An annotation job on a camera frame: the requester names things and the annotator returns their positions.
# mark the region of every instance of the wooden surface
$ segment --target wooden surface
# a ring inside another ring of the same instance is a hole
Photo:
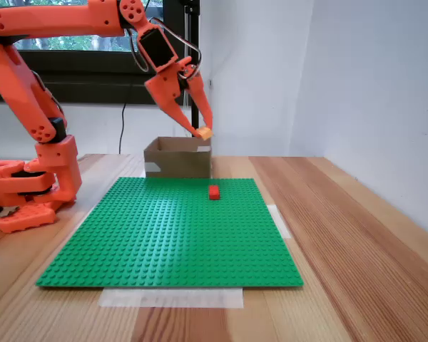
[[[35,281],[132,155],[80,161],[60,220],[0,232],[0,341],[428,341],[428,234],[322,158],[216,157],[214,177],[253,177],[290,229],[302,289],[244,290],[244,309],[100,308],[101,290]]]

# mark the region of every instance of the metal stand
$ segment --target metal stand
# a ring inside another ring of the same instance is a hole
[[[193,45],[198,46],[200,43],[200,0],[180,0],[180,3],[185,6],[185,12],[188,17],[188,41]],[[192,63],[197,64],[198,53],[195,50],[190,49],[189,55],[192,57]],[[192,126],[197,129],[200,127],[198,108],[192,99],[190,99],[190,106],[192,108]]]

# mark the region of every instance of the white tape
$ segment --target white tape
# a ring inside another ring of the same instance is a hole
[[[282,216],[280,216],[279,209],[275,204],[267,205],[268,210],[270,211],[272,219],[274,219],[274,223],[276,224],[277,229],[279,230],[280,236],[283,239],[292,239],[290,235],[287,225],[285,224]]]
[[[144,170],[146,172],[160,172],[162,169],[160,169],[159,166],[154,162],[145,162]]]
[[[209,152],[211,151],[211,146],[198,146],[197,152]]]
[[[104,289],[103,307],[243,309],[243,289]]]

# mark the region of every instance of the window frame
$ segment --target window frame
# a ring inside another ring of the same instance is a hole
[[[184,36],[184,5],[178,0],[163,0],[163,21]],[[183,57],[183,44],[169,34],[167,37],[178,56]],[[155,104],[144,87],[144,82],[155,73],[141,71],[131,52],[25,50],[19,53],[61,103],[114,104],[127,100],[131,104]],[[182,104],[182,96],[177,102]]]

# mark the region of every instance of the black cable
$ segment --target black cable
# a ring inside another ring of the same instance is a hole
[[[151,0],[148,0],[148,3],[146,4],[146,7],[144,8],[144,14],[146,15],[146,10],[148,9],[149,3],[151,2]],[[123,107],[122,107],[122,129],[121,129],[121,137],[119,138],[119,154],[122,151],[122,137],[123,137],[123,129],[125,128],[125,119],[123,117],[123,114],[126,110],[126,106],[127,106],[127,102],[130,100],[130,94],[131,94],[131,89],[133,87],[133,79],[130,81],[130,85],[128,86],[128,91],[127,91],[127,95],[126,95],[126,100],[123,103]]]

